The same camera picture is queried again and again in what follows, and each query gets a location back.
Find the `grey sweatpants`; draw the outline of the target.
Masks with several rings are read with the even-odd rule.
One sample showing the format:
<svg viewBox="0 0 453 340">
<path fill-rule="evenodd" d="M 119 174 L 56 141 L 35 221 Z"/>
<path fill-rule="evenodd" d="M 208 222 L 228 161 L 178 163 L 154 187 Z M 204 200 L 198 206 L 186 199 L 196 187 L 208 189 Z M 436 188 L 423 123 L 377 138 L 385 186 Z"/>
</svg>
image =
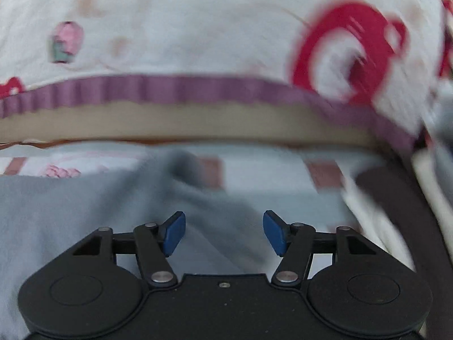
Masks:
<svg viewBox="0 0 453 340">
<path fill-rule="evenodd" d="M 152 154 L 130 170 L 74 178 L 1 179 L 1 337 L 23 339 L 22 284 L 86 239 L 98 254 L 114 233 L 162 224 L 175 212 L 186 233 L 170 259 L 176 275 L 265 273 L 271 248 L 261 216 L 236 197 L 209 189 L 201 162 L 182 150 Z"/>
</svg>

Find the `checkered bed sheet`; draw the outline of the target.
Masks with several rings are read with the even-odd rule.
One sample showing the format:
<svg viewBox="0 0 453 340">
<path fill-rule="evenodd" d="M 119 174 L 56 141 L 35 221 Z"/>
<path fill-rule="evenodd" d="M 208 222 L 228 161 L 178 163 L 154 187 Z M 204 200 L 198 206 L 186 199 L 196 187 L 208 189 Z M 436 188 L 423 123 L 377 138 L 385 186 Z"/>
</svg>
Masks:
<svg viewBox="0 0 453 340">
<path fill-rule="evenodd" d="M 1 175 L 75 177 L 135 168 L 142 159 L 182 150 L 204 168 L 204 183 L 248 203 L 258 213 L 274 210 L 288 222 L 321 232 L 356 225 L 341 192 L 346 179 L 383 157 L 358 148 L 291 150 L 258 144 L 162 144 L 80 142 L 47 149 L 15 145 L 1 151 Z"/>
</svg>

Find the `dark brown folded garment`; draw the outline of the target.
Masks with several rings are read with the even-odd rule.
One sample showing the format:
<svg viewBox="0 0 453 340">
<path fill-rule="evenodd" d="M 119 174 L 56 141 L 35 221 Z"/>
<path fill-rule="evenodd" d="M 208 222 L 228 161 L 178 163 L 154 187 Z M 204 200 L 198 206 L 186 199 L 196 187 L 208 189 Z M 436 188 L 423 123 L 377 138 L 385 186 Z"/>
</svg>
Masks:
<svg viewBox="0 0 453 340">
<path fill-rule="evenodd" d="M 452 338 L 452 260 L 441 230 L 412 174 L 393 165 L 355 178 L 358 188 L 382 207 L 409 247 L 416 272 L 429 284 L 433 304 L 428 339 Z"/>
</svg>

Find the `beige folded garment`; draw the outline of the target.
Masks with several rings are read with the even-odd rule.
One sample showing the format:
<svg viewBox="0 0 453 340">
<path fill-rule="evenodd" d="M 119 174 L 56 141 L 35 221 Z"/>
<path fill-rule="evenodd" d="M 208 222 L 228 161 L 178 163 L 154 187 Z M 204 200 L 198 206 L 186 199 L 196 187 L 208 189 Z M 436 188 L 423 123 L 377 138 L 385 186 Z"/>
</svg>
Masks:
<svg viewBox="0 0 453 340">
<path fill-rule="evenodd" d="M 435 176 L 434 160 L 429 150 L 420 150 L 412 157 L 418 183 L 438 221 L 445 242 L 452 245 L 452 206 L 441 191 Z"/>
</svg>

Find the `dark grey folded garment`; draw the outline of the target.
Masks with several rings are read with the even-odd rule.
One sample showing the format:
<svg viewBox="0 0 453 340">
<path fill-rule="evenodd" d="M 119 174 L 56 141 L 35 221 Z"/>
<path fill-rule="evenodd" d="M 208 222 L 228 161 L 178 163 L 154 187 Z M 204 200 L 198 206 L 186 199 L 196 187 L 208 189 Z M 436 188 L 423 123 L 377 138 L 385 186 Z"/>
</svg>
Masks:
<svg viewBox="0 0 453 340">
<path fill-rule="evenodd" d="M 452 79 L 441 79 L 435 86 L 424 122 L 432 141 L 435 176 L 452 203 Z"/>
</svg>

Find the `bear print headboard cover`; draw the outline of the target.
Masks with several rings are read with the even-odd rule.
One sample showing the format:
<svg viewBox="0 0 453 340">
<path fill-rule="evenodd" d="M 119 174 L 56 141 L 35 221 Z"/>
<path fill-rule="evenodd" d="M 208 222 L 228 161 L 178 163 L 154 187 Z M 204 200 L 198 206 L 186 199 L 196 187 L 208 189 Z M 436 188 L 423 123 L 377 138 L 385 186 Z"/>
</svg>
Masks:
<svg viewBox="0 0 453 340">
<path fill-rule="evenodd" d="M 1 116 L 300 103 L 409 139 L 451 25 L 452 0 L 1 0 Z"/>
</svg>

